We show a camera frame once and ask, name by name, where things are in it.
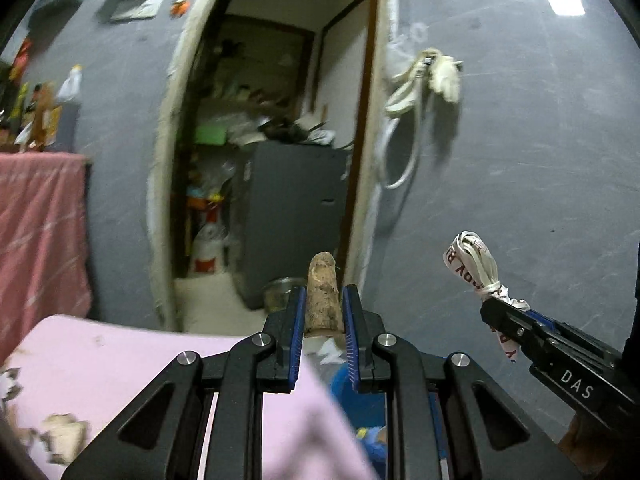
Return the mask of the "large dark liquid bottle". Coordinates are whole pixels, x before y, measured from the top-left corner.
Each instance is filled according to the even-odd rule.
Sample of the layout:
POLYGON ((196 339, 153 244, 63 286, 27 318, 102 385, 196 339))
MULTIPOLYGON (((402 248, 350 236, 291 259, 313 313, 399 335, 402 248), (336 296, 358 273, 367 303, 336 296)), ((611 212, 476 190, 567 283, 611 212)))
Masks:
POLYGON ((74 151, 75 133, 81 106, 80 86, 82 67, 76 64, 63 81, 55 98, 55 110, 58 111, 53 149, 58 152, 74 151))

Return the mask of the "brown root vegetable piece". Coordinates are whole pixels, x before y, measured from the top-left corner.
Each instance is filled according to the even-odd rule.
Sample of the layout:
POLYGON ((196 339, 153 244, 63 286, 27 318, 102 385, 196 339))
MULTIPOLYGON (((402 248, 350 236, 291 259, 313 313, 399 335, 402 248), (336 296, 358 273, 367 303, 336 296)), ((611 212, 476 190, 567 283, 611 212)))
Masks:
POLYGON ((307 276, 305 335, 344 333, 343 312, 337 289, 335 260, 329 252, 311 259, 307 276))

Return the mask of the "orange wall hook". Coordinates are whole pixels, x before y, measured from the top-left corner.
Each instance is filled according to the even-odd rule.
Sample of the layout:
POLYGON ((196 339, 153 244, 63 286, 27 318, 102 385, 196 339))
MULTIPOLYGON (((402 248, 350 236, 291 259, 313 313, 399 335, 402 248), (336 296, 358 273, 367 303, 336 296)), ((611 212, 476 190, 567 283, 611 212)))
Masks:
POLYGON ((170 15, 173 18, 180 18, 189 11, 191 6, 190 0, 174 0, 171 3, 170 15))

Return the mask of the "red checked cloth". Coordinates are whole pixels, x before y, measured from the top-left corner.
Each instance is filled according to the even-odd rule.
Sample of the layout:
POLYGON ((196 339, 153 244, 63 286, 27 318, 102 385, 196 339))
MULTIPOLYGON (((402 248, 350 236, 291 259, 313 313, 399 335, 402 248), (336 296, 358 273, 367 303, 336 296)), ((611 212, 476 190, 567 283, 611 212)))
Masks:
POLYGON ((1 156, 1 357, 44 318, 84 318, 87 273, 84 156, 1 156))

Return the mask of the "white rubber gloves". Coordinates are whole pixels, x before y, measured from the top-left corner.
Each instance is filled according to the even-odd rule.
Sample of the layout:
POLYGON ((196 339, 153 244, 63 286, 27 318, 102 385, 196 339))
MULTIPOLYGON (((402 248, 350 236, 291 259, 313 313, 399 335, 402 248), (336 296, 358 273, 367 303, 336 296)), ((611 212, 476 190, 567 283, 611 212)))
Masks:
POLYGON ((420 51, 408 67, 392 77, 395 90, 385 103, 388 117, 399 117, 416 110, 424 94, 431 92, 446 103, 458 104, 461 98, 462 62, 441 50, 420 51))

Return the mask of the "green plastic box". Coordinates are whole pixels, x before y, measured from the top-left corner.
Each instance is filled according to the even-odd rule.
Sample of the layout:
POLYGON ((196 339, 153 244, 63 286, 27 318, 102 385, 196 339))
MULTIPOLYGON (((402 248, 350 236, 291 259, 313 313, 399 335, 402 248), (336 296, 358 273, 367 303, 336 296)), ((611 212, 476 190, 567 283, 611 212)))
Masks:
POLYGON ((195 129, 194 143, 198 145, 221 146, 227 142, 228 128, 225 125, 211 122, 199 125, 195 129))

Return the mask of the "white red sack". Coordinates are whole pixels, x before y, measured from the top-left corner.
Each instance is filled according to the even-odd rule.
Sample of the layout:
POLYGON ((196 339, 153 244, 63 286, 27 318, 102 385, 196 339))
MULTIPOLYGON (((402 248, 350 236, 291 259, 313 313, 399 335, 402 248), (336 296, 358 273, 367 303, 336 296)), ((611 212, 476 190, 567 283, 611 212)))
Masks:
POLYGON ((224 240, 226 231, 217 209, 210 210, 192 245, 190 270, 199 274, 224 272, 224 240))

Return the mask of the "torn beige paper scrap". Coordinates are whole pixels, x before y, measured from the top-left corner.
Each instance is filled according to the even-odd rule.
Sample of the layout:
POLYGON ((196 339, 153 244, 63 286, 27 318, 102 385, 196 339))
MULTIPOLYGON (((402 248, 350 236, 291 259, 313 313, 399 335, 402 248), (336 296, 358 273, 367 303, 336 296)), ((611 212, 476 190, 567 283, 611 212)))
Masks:
POLYGON ((52 414, 43 421, 50 463, 68 466, 86 447, 90 425, 73 414, 52 414))

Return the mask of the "blue plastic bucket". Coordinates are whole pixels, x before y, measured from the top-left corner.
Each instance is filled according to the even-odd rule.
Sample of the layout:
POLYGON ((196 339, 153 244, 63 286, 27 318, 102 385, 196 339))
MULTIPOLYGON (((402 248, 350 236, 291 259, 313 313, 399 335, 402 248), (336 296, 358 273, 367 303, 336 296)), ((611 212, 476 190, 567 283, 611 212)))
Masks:
POLYGON ((356 438, 378 478, 385 479, 387 442, 384 394, 356 392, 352 388, 346 364, 331 379, 330 390, 354 428, 356 438))

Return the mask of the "grey metal cabinet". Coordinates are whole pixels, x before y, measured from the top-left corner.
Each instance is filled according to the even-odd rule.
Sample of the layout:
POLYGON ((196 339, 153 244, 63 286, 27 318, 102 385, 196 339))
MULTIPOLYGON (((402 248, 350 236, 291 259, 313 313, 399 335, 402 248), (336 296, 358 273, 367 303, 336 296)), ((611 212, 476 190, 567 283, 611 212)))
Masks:
POLYGON ((231 185, 230 263, 250 309, 280 278, 304 278, 318 252, 335 252, 348 183, 349 152, 258 142, 238 151, 231 185))

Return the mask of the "stainless steel pot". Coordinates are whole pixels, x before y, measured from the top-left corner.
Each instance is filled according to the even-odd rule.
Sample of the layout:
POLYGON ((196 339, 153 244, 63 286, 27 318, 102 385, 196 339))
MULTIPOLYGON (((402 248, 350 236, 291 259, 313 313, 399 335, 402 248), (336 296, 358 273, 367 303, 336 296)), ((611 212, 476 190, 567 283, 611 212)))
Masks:
POLYGON ((288 305, 288 296, 291 295, 295 287, 303 286, 305 281, 302 278, 278 278, 270 282, 264 289, 262 299, 264 309, 270 314, 284 310, 288 305))

